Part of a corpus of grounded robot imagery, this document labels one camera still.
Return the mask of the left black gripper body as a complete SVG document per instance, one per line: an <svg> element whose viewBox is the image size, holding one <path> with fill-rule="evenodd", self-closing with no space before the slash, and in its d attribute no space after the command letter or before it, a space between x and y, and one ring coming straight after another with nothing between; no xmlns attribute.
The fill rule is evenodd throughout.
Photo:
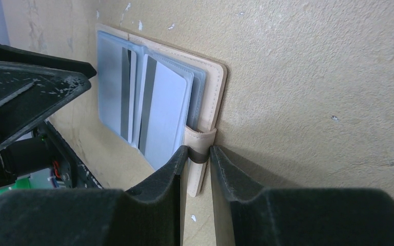
<svg viewBox="0 0 394 246"><path fill-rule="evenodd" d="M22 176L51 168L66 186L75 187L75 154L54 126L46 121L32 131L33 137L12 143L0 151L0 189Z"/></svg>

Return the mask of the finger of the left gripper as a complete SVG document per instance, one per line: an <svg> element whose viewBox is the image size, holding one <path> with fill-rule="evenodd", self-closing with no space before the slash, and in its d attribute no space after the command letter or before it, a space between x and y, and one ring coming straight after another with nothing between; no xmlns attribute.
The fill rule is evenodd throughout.
<svg viewBox="0 0 394 246"><path fill-rule="evenodd" d="M78 72L88 79L97 75L97 71L88 62L35 53L2 44L0 44L0 61Z"/></svg>
<svg viewBox="0 0 394 246"><path fill-rule="evenodd" d="M0 61L0 151L91 88L92 66L73 70Z"/></svg>

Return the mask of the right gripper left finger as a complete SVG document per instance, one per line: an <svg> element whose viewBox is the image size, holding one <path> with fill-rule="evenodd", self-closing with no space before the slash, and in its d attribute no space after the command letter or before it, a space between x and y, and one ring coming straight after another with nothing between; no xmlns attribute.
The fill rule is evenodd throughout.
<svg viewBox="0 0 394 246"><path fill-rule="evenodd" d="M120 189L13 190L0 196L0 245L182 245L188 148Z"/></svg>

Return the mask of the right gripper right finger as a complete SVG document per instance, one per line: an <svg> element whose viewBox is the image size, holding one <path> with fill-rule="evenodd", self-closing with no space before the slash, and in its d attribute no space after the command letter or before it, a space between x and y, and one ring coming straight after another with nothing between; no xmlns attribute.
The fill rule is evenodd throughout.
<svg viewBox="0 0 394 246"><path fill-rule="evenodd" d="M379 189L266 187L210 149L217 245L394 245L394 200Z"/></svg>

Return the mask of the credit card with black stripe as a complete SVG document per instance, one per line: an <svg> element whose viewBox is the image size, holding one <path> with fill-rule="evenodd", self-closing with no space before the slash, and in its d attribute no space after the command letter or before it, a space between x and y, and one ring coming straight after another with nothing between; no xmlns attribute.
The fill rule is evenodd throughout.
<svg viewBox="0 0 394 246"><path fill-rule="evenodd" d="M193 74L149 54L144 67L139 150L158 170L182 144Z"/></svg>

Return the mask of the beige card holder wallet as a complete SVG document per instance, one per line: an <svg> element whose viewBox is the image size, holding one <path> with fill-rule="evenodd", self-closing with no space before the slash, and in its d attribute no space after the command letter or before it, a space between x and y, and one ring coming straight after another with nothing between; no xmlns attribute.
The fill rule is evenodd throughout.
<svg viewBox="0 0 394 246"><path fill-rule="evenodd" d="M193 74L190 101L181 145L186 145L190 148L187 192L191 197L198 196L208 162L209 147L214 143L216 136L215 123L226 82L226 67L166 44L103 24L97 24L96 26L96 48L98 32L105 32L123 39L137 53L133 139L131 143L128 143L119 137L139 152L143 99L142 81L145 70L144 56L149 54L155 57L162 57Z"/></svg>

